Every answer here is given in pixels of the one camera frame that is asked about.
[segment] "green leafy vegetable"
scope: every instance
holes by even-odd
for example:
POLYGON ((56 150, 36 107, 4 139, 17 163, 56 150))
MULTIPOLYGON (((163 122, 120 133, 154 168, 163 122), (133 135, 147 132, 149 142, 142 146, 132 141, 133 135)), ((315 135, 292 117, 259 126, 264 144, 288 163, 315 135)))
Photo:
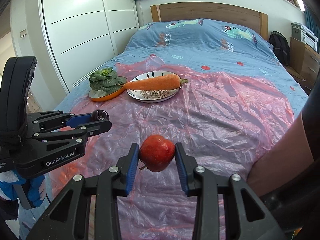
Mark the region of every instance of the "green leafy vegetable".
POLYGON ((119 90, 121 88, 120 85, 124 85, 127 79, 118 77, 117 72, 109 67, 92 73, 89 82, 93 90, 103 90, 106 91, 106 95, 109 95, 119 90))

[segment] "light switch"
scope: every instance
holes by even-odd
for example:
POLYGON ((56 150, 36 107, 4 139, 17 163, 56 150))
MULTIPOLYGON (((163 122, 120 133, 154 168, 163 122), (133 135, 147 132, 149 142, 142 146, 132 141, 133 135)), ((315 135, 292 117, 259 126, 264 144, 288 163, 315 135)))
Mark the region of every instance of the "light switch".
POLYGON ((26 30, 23 30, 22 32, 20 32, 20 38, 23 38, 26 35, 27 35, 27 31, 26 30))

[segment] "plate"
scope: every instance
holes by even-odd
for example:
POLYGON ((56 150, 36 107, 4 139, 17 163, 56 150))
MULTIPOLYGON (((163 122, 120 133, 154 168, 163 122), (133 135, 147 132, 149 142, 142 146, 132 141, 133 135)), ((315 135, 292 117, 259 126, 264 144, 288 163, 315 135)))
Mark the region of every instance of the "plate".
MULTIPOLYGON (((159 77, 164 75, 174 74, 169 71, 151 71, 147 73, 143 73, 131 81, 143 80, 147 78, 159 77)), ((158 103, 165 101, 171 97, 173 97, 180 90, 181 86, 174 90, 152 90, 152 91, 144 91, 144 90, 131 90, 128 89, 127 93, 132 98, 144 102, 144 103, 158 103)))
POLYGON ((125 90, 125 88, 122 87, 119 90, 117 90, 116 92, 113 92, 110 95, 106 95, 105 91, 102 91, 102 90, 95 91, 95 90, 91 89, 89 92, 89 97, 94 102, 105 102, 105 101, 111 100, 111 99, 119 96, 124 90, 125 90))

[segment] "book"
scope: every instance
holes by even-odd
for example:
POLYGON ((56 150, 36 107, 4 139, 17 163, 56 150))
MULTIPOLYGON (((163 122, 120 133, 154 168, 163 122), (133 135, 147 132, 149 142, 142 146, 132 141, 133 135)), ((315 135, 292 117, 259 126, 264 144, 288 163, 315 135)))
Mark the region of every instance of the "book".
POLYGON ((299 3, 298 3, 298 0, 293 0, 293 2, 294 2, 294 5, 295 5, 295 6, 297 6, 299 9, 301 9, 301 8, 300 8, 300 5, 299 5, 299 3))

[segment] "pink plastic sheet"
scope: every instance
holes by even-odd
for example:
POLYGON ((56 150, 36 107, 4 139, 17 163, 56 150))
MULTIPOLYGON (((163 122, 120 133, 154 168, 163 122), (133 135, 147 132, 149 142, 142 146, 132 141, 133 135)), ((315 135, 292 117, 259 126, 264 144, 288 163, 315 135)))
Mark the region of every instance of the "pink plastic sheet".
MULTIPOLYGON (((181 142, 188 155, 216 174, 236 172, 246 179, 254 162, 294 120, 287 98, 264 78, 196 72, 166 65, 154 55, 143 62, 116 66, 118 75, 128 80, 148 71, 166 70, 189 83, 173 98, 155 104, 138 102, 126 92, 104 103, 81 98, 73 113, 104 109, 112 128, 89 138, 84 157, 50 173, 54 195, 75 174, 94 176, 115 165, 132 143, 141 145, 151 134, 181 142)), ((174 160, 162 172, 138 169, 133 191, 127 198, 118 198, 118 209, 124 240, 191 239, 196 198, 184 196, 174 160)), ((220 238, 224 239, 223 212, 220 217, 220 238)))

